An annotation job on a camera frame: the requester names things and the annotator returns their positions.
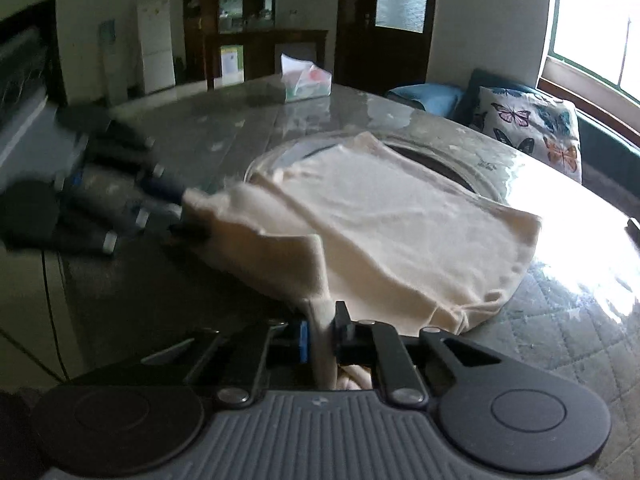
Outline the dark wooden cabinet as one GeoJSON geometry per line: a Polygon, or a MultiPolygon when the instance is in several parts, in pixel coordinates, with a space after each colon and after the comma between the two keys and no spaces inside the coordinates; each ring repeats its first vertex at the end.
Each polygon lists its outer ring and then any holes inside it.
{"type": "Polygon", "coordinates": [[[187,82],[257,79],[280,70],[280,55],[326,65],[324,29],[276,17],[277,0],[182,0],[186,53],[176,62],[187,82]]]}

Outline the dark door with frosted glass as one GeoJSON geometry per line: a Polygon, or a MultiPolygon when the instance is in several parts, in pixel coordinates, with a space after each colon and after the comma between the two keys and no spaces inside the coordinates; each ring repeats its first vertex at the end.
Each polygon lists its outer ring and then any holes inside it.
{"type": "Polygon", "coordinates": [[[382,96],[422,84],[436,0],[338,0],[334,80],[382,96]]]}

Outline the white refrigerator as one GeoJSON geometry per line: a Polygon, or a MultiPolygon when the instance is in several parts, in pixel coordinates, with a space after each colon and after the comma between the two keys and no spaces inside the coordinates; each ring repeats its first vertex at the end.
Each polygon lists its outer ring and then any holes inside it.
{"type": "Polygon", "coordinates": [[[170,0],[149,0],[137,7],[142,88],[151,94],[175,83],[170,24],[170,0]]]}

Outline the green framed window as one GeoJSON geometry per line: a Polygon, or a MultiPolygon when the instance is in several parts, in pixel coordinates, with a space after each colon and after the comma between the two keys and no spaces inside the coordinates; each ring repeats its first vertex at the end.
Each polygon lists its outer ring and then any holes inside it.
{"type": "Polygon", "coordinates": [[[639,114],[639,0],[555,0],[542,78],[631,122],[639,114]]]}

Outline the butterfly print pillow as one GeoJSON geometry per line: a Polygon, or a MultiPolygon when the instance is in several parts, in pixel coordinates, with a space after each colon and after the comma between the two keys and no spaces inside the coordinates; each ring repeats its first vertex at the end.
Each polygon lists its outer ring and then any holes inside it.
{"type": "Polygon", "coordinates": [[[575,105],[550,96],[480,87],[471,127],[582,182],[575,105]]]}

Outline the cream fleece garment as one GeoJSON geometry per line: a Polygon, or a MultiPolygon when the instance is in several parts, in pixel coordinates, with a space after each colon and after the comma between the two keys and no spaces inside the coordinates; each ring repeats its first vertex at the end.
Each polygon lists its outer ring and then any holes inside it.
{"type": "Polygon", "coordinates": [[[337,301],[401,335],[465,333],[511,299],[541,227],[367,132],[216,194],[186,191],[182,210],[209,228],[198,248],[206,263],[306,314],[314,374],[327,389],[371,383],[363,366],[334,358],[337,301]]]}

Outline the tissue box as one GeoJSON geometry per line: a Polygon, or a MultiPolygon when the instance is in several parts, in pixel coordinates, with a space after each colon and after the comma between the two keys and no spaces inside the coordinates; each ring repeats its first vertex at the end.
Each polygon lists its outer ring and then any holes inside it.
{"type": "Polygon", "coordinates": [[[325,98],[332,93],[332,74],[314,62],[282,54],[281,86],[285,103],[325,98]]]}

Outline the dark teal sofa bench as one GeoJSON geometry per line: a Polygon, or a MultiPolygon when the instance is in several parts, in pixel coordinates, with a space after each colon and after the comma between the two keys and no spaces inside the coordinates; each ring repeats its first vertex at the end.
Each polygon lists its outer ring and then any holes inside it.
{"type": "MultiPolygon", "coordinates": [[[[468,86],[451,113],[450,118],[459,124],[468,126],[472,122],[473,110],[478,103],[480,87],[498,87],[536,93],[544,96],[544,92],[504,78],[503,76],[486,72],[481,68],[472,71],[468,86]]],[[[639,179],[639,148],[623,136],[615,132],[603,122],[582,112],[577,111],[577,122],[582,144],[582,160],[593,169],[604,174],[605,177],[619,184],[626,191],[638,197],[640,192],[639,179]]]]}

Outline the blue cushion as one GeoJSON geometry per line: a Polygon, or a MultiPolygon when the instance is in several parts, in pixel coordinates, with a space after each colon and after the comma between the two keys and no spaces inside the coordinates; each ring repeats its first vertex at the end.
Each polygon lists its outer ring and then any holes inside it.
{"type": "Polygon", "coordinates": [[[463,93],[462,89],[448,84],[413,84],[393,88],[385,97],[432,115],[450,118],[463,93]]]}

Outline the grey quilted star table cover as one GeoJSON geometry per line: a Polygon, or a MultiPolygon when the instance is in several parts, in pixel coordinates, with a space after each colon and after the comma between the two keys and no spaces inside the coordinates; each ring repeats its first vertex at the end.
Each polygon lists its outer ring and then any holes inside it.
{"type": "Polygon", "coordinates": [[[333,305],[431,325],[574,379],[611,410],[603,477],[639,474],[639,252],[625,216],[475,131],[345,87],[288,104],[276,78],[125,117],[188,184],[194,248],[151,233],[64,264],[92,366],[195,323],[277,308],[329,338],[333,305]]]}

